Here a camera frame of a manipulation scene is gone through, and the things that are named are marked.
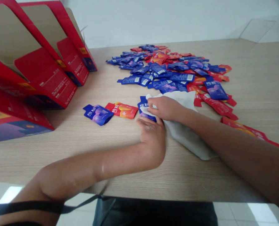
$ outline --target open cardboard box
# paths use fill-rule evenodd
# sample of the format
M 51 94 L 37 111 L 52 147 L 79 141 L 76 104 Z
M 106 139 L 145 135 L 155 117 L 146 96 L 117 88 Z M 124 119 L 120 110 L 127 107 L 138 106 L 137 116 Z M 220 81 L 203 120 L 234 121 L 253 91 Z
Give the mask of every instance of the open cardboard box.
M 1 62 L 9 68 L 8 73 L 5 73 L 7 70 Z M 50 53 L 41 47 L 5 4 L 0 4 L 2 67 L 4 72 L 0 71 L 0 79 L 28 91 L 37 91 L 34 95 L 42 101 L 42 109 L 65 109 L 76 91 L 75 84 L 55 63 Z
M 40 110 L 0 90 L 0 141 L 53 130 Z
M 97 71 L 94 59 L 84 41 L 84 38 L 81 35 L 76 19 L 70 8 L 64 8 L 63 4 L 60 1 L 30 2 L 20 3 L 19 5 L 23 8 L 25 6 L 48 6 L 53 12 L 54 16 L 56 17 L 58 23 L 64 30 L 65 34 L 71 39 L 71 41 L 75 45 L 87 69 L 90 72 Z
M 21 23 L 28 29 L 28 31 L 34 36 L 37 42 L 44 47 L 55 62 L 62 68 L 62 70 L 67 74 L 72 81 L 75 82 L 76 85 L 81 86 L 80 82 L 77 79 L 77 73 L 79 72 L 78 68 L 72 68 L 72 65 L 68 65 L 64 62 L 64 57 L 59 55 L 57 51 L 52 47 L 52 45 L 45 39 L 42 33 L 38 30 L 38 28 L 34 25 L 34 23 L 30 20 L 27 14 L 22 10 L 19 4 L 15 0 L 0 0 L 0 4 L 4 4 L 8 6 L 13 13 L 18 17 Z
M 71 80 L 75 85 L 83 86 L 89 72 L 71 39 L 64 33 L 51 9 L 46 5 L 24 6 L 22 9 L 53 49 L 62 57 L 65 65 L 73 72 L 67 73 Z

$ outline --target tiled floor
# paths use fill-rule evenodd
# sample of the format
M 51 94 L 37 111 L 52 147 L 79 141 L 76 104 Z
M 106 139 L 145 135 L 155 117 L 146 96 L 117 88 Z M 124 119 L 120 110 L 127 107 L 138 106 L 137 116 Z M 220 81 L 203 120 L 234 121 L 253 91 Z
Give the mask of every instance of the tiled floor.
M 0 203 L 11 201 L 21 186 L 0 183 Z M 81 193 L 66 202 L 77 206 L 93 195 Z M 96 201 L 60 217 L 57 226 L 92 225 Z M 219 226 L 279 226 L 279 208 L 274 204 L 214 202 Z

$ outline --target red cardboard box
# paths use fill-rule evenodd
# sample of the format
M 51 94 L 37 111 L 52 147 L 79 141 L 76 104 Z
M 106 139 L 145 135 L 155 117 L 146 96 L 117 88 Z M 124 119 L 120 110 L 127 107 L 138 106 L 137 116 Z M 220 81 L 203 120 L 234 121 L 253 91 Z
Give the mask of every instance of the red cardboard box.
M 40 110 L 0 90 L 0 141 L 53 130 Z
M 81 35 L 75 17 L 69 8 L 64 8 L 60 1 L 20 3 L 21 7 L 31 5 L 47 5 L 57 18 L 65 34 L 71 39 L 77 48 L 83 63 L 90 72 L 97 71 L 95 61 Z
M 4 4 L 0 4 L 1 15 L 0 87 L 12 85 L 26 98 L 35 96 L 42 109 L 65 109 L 77 89 L 75 84 Z
M 12 12 L 17 16 L 17 18 L 21 21 L 21 23 L 34 36 L 37 42 L 50 53 L 52 58 L 62 68 L 62 70 L 67 74 L 67 76 L 71 78 L 72 81 L 76 83 L 76 85 L 80 85 L 77 79 L 77 74 L 75 72 L 77 69 L 72 68 L 71 65 L 67 65 L 64 63 L 63 59 L 58 55 L 58 53 L 51 46 L 51 44 L 45 39 L 42 33 L 38 30 L 38 28 L 30 20 L 27 14 L 19 6 L 19 4 L 15 0 L 0 0 L 0 4 L 3 4 L 12 10 Z M 0 17 L 3 17 L 4 19 L 8 19 L 5 17 L 4 14 L 0 14 Z

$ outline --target hand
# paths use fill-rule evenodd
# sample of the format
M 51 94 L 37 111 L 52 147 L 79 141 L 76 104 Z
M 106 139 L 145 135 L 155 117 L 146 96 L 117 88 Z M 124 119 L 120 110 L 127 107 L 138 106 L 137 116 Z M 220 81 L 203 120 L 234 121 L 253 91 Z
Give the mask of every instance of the hand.
M 166 133 L 162 120 L 156 117 L 154 122 L 145 117 L 139 117 L 137 124 L 141 129 L 141 142 L 146 145 L 147 157 L 151 161 L 151 169 L 158 167 L 166 154 Z
M 176 100 L 166 96 L 149 98 L 148 105 L 150 107 L 147 109 L 148 112 L 167 121 L 176 121 L 178 118 L 178 114 L 186 109 Z

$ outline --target white wall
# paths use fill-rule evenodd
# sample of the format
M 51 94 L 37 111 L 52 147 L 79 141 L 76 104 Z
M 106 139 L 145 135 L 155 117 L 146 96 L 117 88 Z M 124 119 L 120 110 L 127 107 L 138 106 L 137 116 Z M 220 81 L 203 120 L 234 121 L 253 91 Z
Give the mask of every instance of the white wall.
M 89 48 L 238 38 L 253 18 L 279 16 L 279 0 L 63 0 Z

